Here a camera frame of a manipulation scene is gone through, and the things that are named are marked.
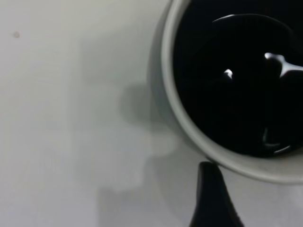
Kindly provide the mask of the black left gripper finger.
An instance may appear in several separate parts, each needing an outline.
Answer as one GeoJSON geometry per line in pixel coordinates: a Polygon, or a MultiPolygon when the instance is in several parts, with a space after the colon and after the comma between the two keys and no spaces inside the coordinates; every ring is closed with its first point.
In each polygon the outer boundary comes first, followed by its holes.
{"type": "Polygon", "coordinates": [[[196,207],[191,227],[242,227],[222,172],[211,162],[198,166],[196,207]]]}

